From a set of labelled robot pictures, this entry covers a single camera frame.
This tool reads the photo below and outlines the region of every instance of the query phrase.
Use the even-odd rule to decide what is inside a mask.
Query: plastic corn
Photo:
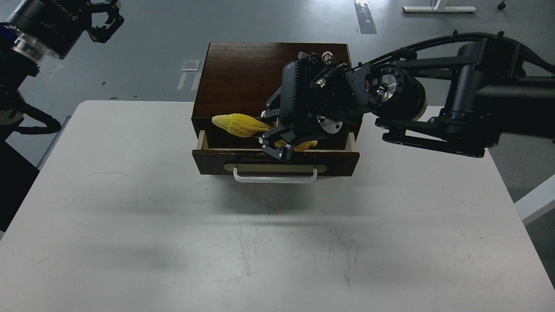
[[[252,137],[255,133],[267,132],[271,129],[270,125],[243,114],[214,116],[212,123],[242,138]]]
[[[318,144],[318,141],[314,140],[314,141],[308,141],[308,142],[303,142],[297,146],[295,146],[295,148],[293,149],[296,152],[304,152],[306,151],[309,147],[315,147]],[[279,140],[275,143],[276,147],[280,147],[280,146],[285,146],[286,143],[284,140]]]

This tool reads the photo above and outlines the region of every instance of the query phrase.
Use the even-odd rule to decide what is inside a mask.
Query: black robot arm
[[[23,0],[0,24],[0,140],[12,132],[47,134],[60,130],[50,115],[27,104],[17,89],[35,77],[45,56],[66,57],[84,31],[105,43],[123,24],[118,0]],[[92,14],[107,13],[104,26],[92,26]],[[20,127],[26,114],[45,127]]]
[[[418,59],[417,51],[454,42],[465,44],[454,57]],[[327,64],[301,53],[284,67],[281,88],[268,101],[266,117],[279,116],[264,134],[262,150],[290,159],[294,146],[334,136],[345,124],[365,113],[387,129],[383,140],[413,147],[482,157],[497,144],[502,132],[555,138],[555,78],[526,77],[530,62],[555,73],[514,40],[484,33],[457,34],[401,48],[355,68]],[[439,116],[416,121],[426,108],[426,93],[416,79],[451,81]],[[412,137],[407,131],[434,139]],[[288,145],[274,149],[283,139]]]

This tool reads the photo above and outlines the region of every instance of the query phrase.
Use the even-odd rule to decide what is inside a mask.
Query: dark wooden box
[[[236,137],[211,122],[215,115],[260,116],[281,86],[283,66],[299,52],[321,55],[324,51],[331,51],[340,63],[351,64],[346,44],[210,43],[191,118],[199,138],[193,150],[199,172],[232,174],[237,166],[254,175],[298,175],[317,166],[318,175],[351,176],[360,156],[355,138],[362,121],[344,127],[333,139],[319,141],[315,149],[295,152],[292,162],[276,160],[260,150],[258,140]]]

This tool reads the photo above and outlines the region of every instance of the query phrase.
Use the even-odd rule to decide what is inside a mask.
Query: concrete floor
[[[18,3],[3,0],[0,20]],[[107,44],[92,43],[85,34],[65,60],[46,59],[39,77],[28,78],[19,90],[28,103],[63,121],[89,99],[193,101],[194,79],[186,79],[178,89],[181,68],[186,60],[203,61],[209,42],[347,43],[356,63],[451,34],[454,29],[461,33],[504,31],[506,37],[555,63],[555,2],[509,0],[504,11],[497,9],[498,3],[451,0],[452,6],[475,6],[478,11],[406,14],[402,6],[425,6],[428,1],[373,0],[369,8],[377,34],[361,34],[352,0],[123,1],[125,24]],[[434,48],[420,55],[454,55],[458,46]],[[547,75],[533,66],[525,69],[529,75]],[[423,84],[430,105],[443,105],[448,83],[424,80]],[[183,122],[190,122],[189,117],[183,116]],[[27,120],[25,125],[35,123]],[[53,138],[14,134],[8,143],[40,165]],[[555,144],[549,139],[504,134],[500,145],[490,152],[514,201],[555,174]],[[555,245],[552,238],[547,239],[551,239],[548,245]],[[555,259],[552,249],[543,252],[542,258]]]

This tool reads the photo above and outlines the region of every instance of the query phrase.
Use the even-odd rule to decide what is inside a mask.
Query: drawer handle
[[[233,168],[233,176],[237,182],[241,183],[312,183],[318,177],[318,169],[312,169],[311,177],[243,177],[239,175],[237,167]]]

